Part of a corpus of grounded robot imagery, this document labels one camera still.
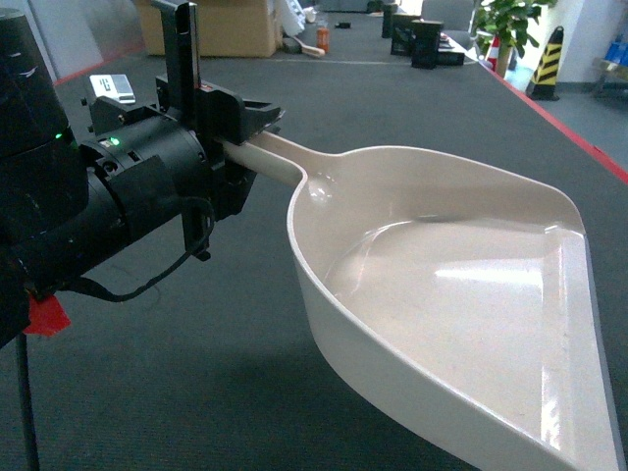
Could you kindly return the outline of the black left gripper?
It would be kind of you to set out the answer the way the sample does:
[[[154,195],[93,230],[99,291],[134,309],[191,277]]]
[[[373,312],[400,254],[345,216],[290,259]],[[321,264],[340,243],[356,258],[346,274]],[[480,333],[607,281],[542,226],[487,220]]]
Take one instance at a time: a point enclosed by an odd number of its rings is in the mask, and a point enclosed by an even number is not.
[[[282,118],[268,102],[243,100],[199,72],[196,5],[153,1],[161,17],[166,73],[155,79],[164,163],[179,201],[185,255],[210,258],[214,225],[241,212],[256,173],[231,162],[225,144],[242,144]]]

